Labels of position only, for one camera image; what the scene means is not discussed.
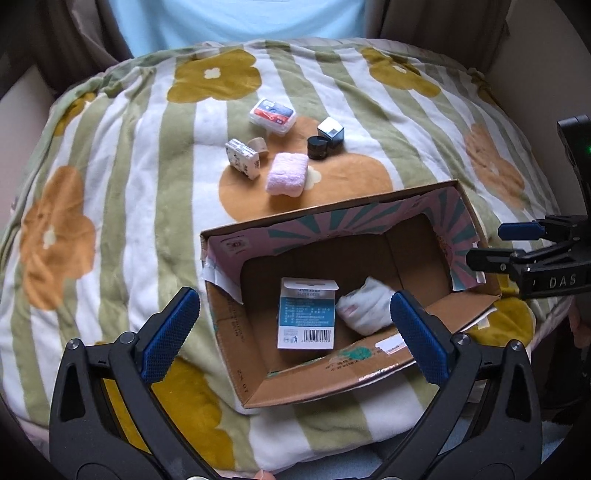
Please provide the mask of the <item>person's left hand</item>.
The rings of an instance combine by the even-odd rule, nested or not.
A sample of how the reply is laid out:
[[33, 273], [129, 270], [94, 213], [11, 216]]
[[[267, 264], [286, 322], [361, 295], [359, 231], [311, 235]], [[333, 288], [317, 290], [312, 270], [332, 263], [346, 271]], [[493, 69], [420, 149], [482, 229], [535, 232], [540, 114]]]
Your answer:
[[254, 478], [256, 480], [276, 480], [276, 477], [274, 477], [273, 473], [266, 472], [263, 470], [257, 472], [256, 475], [254, 475]]

